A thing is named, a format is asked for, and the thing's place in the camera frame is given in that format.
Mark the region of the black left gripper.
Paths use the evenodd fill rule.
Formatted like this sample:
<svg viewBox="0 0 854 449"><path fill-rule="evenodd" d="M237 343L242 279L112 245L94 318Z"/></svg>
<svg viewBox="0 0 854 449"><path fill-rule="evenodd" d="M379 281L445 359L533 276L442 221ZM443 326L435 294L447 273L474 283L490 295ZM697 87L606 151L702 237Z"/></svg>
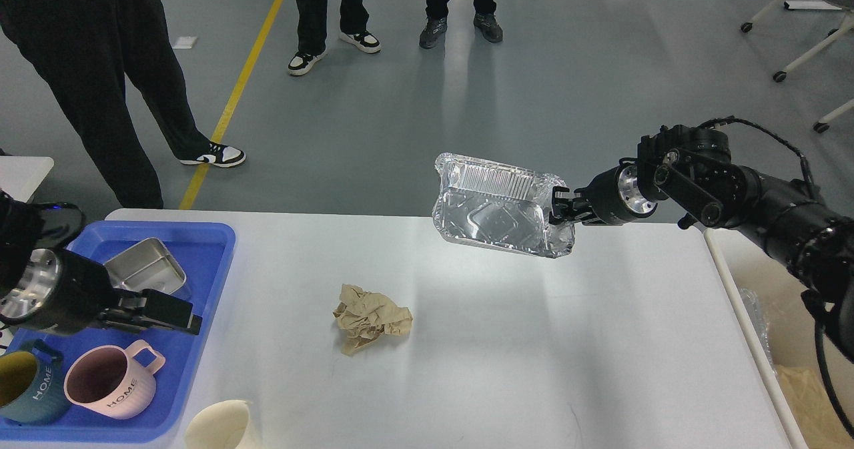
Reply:
<svg viewBox="0 0 854 449"><path fill-rule="evenodd" d="M113 316L100 316L113 309ZM197 336L193 304L155 289L119 292L104 266L67 249L31 252L23 276L2 297L2 322L56 336L72 336L94 321L104 330L139 334L148 328Z"/></svg>

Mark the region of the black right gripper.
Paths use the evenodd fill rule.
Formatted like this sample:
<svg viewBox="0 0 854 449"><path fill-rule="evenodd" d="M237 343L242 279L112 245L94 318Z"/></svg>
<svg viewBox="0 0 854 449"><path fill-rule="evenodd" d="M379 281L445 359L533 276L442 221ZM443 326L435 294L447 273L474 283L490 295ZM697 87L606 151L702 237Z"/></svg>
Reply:
<svg viewBox="0 0 854 449"><path fill-rule="evenodd" d="M620 226L649 218L658 209L658 202L641 193L637 166L621 164L595 176L584 188L584 196L555 185L551 206L549 224L553 226L565 223Z"/></svg>

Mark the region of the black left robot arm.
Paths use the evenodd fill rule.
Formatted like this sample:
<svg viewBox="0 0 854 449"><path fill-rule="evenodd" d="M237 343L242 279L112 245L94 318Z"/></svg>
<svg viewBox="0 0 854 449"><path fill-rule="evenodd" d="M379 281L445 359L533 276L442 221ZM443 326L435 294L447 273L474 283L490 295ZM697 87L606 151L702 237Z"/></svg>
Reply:
<svg viewBox="0 0 854 449"><path fill-rule="evenodd" d="M103 264L68 249L85 227L70 203L27 203L2 193L2 322L55 336L86 328L139 333L148 328L196 336L192 303L153 289L115 287Z"/></svg>

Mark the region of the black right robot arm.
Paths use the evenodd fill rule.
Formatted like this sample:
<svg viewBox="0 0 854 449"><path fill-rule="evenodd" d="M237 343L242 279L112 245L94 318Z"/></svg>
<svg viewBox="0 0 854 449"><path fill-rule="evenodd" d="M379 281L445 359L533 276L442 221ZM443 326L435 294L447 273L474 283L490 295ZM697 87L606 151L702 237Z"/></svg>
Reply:
<svg viewBox="0 0 854 449"><path fill-rule="evenodd" d="M736 230L787 269L805 287L800 295L815 321L821 381L843 428L851 432L833 388L824 340L847 358L853 352L853 221L827 208L809 162L793 147L802 176L784 181L731 161L722 126L737 117L696 127L661 127L640 139L635 157L597 175L586 187L552 189L549 224L620 226L650 217L658 202L685 209L679 227Z"/></svg>

